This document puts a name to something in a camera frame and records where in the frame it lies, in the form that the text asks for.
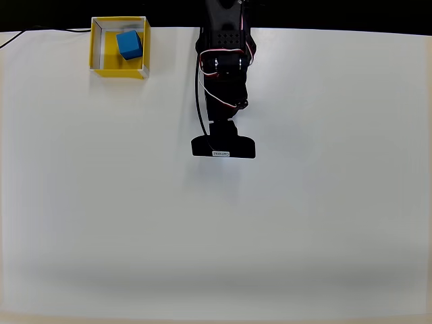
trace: cardboard box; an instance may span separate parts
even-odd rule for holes
[[[116,35],[137,31],[142,57],[125,60]],[[90,70],[102,77],[144,79],[150,75],[151,27],[145,17],[93,17],[90,36]]]

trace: blue cube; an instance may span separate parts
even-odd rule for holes
[[[124,59],[134,59],[142,56],[142,44],[138,33],[135,30],[117,34],[119,52]]]

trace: robotic arm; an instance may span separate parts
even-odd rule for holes
[[[205,0],[206,22],[196,42],[196,107],[203,136],[192,140],[192,154],[206,157],[255,158],[252,139],[238,136],[231,120],[248,106],[246,73],[257,51],[243,0]],[[204,76],[204,84],[199,79]],[[198,83],[205,90],[210,134],[198,102]]]

